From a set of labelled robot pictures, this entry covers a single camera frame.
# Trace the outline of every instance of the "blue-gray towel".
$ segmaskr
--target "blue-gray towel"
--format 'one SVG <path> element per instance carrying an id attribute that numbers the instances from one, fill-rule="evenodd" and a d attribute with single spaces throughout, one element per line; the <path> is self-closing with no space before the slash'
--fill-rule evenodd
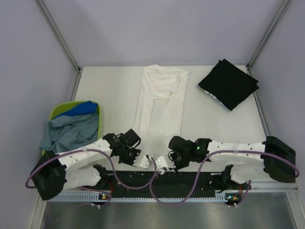
<path id="1" fill-rule="evenodd" d="M 66 152 L 97 140 L 99 115 L 60 116 L 48 122 L 40 149 L 54 153 Z"/>

